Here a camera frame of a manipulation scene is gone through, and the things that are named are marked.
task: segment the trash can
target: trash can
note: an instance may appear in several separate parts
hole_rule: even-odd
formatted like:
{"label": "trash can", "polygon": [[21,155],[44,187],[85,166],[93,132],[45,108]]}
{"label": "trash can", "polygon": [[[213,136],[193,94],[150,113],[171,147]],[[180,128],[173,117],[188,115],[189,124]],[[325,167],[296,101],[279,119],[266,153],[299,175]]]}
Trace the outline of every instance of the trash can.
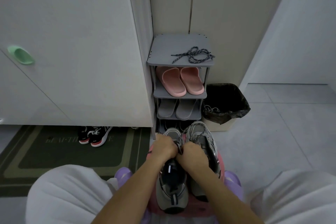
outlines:
{"label": "trash can", "polygon": [[229,130],[236,118],[244,117],[249,111],[250,105],[236,85],[207,85],[207,98],[202,103],[202,121],[210,131]]}

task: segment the hand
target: hand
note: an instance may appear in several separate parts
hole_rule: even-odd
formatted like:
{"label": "hand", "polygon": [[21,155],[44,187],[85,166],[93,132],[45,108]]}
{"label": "hand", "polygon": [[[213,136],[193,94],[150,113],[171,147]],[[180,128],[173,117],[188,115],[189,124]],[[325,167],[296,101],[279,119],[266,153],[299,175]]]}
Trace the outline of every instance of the hand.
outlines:
{"label": "hand", "polygon": [[153,143],[152,158],[158,158],[165,163],[170,158],[174,158],[176,154],[177,146],[171,137],[157,134],[156,141]]}
{"label": "hand", "polygon": [[177,154],[176,159],[191,176],[198,170],[209,168],[209,160],[201,146],[193,142],[187,142],[183,146],[183,154]]}

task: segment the white pants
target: white pants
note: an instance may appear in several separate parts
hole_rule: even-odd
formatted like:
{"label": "white pants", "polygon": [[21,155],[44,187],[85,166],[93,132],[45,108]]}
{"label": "white pants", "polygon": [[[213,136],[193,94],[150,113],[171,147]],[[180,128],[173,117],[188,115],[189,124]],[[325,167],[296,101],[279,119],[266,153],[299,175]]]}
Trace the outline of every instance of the white pants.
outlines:
{"label": "white pants", "polygon": [[[89,224],[118,189],[92,169],[66,165],[42,175],[31,187],[27,224]],[[285,171],[251,201],[265,223],[330,224],[336,220],[336,177],[318,171]],[[151,223],[213,223],[214,218],[184,219],[152,215]]]}

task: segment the floor mat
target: floor mat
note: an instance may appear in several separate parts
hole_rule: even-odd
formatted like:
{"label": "floor mat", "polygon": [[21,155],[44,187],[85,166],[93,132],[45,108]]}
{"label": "floor mat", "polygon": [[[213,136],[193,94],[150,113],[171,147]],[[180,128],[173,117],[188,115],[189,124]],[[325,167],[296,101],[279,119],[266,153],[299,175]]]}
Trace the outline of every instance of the floor mat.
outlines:
{"label": "floor mat", "polygon": [[73,164],[91,167],[104,180],[120,167],[134,173],[146,160],[150,128],[113,127],[104,145],[78,142],[78,127],[24,125],[0,154],[0,197],[27,196],[48,170]]}

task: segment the black and red sneaker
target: black and red sneaker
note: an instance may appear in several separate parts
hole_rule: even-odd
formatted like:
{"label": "black and red sneaker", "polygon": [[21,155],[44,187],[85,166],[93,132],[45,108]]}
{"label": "black and red sneaker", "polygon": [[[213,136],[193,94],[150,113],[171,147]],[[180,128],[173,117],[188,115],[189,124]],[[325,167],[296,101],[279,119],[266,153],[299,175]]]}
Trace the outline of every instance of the black and red sneaker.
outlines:
{"label": "black and red sneaker", "polygon": [[92,127],[87,133],[92,147],[98,147],[106,142],[107,136],[113,127]]}
{"label": "black and red sneaker", "polygon": [[80,144],[88,144],[90,137],[87,136],[87,133],[89,132],[90,128],[87,126],[81,126],[78,128],[78,141]]}

